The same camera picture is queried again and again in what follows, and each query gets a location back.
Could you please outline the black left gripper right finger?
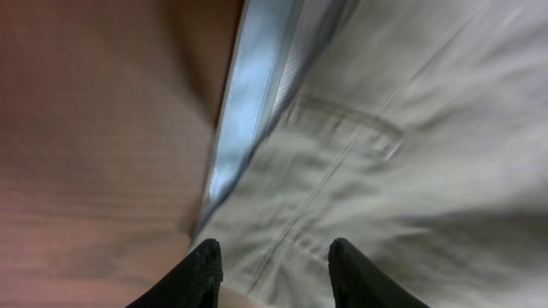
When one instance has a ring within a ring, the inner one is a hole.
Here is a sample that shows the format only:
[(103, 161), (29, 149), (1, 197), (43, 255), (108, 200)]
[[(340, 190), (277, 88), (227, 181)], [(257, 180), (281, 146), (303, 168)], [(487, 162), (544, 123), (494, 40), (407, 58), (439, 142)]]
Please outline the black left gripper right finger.
[(328, 268), (336, 308), (429, 308), (344, 238), (331, 243)]

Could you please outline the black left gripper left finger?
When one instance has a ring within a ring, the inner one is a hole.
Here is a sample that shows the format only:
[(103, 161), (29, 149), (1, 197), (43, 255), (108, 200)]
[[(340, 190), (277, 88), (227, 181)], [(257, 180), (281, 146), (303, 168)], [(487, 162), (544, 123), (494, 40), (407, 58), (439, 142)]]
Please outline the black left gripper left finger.
[(127, 308), (217, 308), (222, 281), (220, 245), (206, 239)]

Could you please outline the khaki green shorts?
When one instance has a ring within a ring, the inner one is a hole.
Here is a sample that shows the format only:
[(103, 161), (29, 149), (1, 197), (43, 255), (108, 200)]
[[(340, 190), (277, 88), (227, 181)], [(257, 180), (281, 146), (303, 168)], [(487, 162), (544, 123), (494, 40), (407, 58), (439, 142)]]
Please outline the khaki green shorts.
[(546, 306), (546, 2), (360, 2), (200, 235), (262, 305), (333, 306), (345, 238), (431, 307)]

